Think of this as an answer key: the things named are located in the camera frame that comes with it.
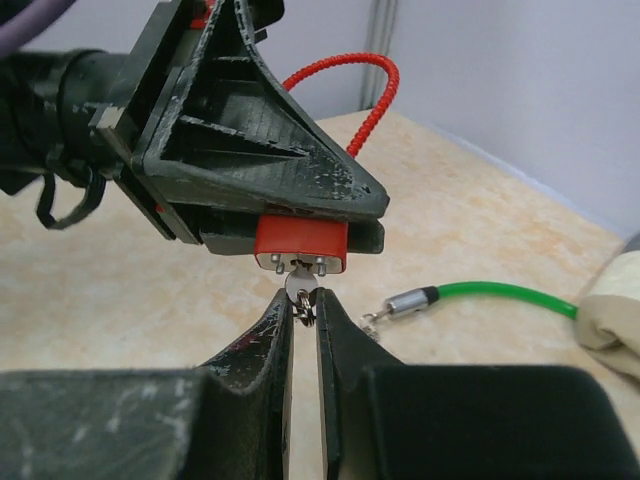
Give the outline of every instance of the black cable tie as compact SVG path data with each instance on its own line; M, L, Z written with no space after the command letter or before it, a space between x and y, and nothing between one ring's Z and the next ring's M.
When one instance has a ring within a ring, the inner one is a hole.
M89 181L84 190L84 197L69 215L56 220L51 214L56 194L56 179L52 173L43 175L43 177L44 187L40 194L36 215L47 230L64 230L87 218L100 205L107 183L102 175L89 168Z

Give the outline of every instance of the metal key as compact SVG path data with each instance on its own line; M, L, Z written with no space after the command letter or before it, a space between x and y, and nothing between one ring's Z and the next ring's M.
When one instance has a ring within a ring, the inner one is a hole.
M284 282L287 296L293 302L295 317L306 327L311 327L315 322L313 307L315 306L318 280L303 264L298 264Z

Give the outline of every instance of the beige table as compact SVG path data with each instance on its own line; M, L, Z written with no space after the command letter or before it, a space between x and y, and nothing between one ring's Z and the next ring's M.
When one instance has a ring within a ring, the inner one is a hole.
M321 122L346 145L363 114ZM495 280L569 300L620 240L414 123L387 116L358 157L392 202L381 256L351 256L329 277L353 318L393 293ZM88 220L46 232L40 186L0 203L0 369L185 367L226 346L266 308L282 278L252 258L167 242L115 186ZM61 209L79 197L66 189ZM574 342L564 317L507 300L464 299L394 324L381 343L410 363L559 363L606 388L636 449L640 389ZM321 478L314 331L296 331L291 478Z

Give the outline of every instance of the cable connector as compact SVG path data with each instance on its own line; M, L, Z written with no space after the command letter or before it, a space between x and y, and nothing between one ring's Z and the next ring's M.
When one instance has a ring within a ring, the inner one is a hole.
M395 319L411 313L424 310L440 299L437 287L425 287L409 290L383 302L383 308L377 313L367 313L362 319L368 322L377 322L382 318Z

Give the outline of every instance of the red coiled cable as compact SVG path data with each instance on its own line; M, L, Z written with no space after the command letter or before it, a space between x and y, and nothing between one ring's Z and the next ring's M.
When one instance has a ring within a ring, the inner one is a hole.
M369 116L362 123L356 134L354 135L351 143L347 147L347 153L352 157L355 157L364 142L367 141L369 135L376 125L388 110L391 102L393 102L393 98L396 96L398 91L398 85L400 84L400 71L393 61L385 57L384 55L379 55L377 53L345 53L343 55L336 55L334 57L324 58L317 62L312 63L291 75L283 82L284 88L287 90L291 90L298 83L304 80L307 77L310 77L314 73L319 72L320 70L325 70L327 68L335 67L337 65L345 65L348 63L369 63L371 65L376 65L384 69L387 73L387 86L382 93L382 96L378 100L375 108L371 110Z

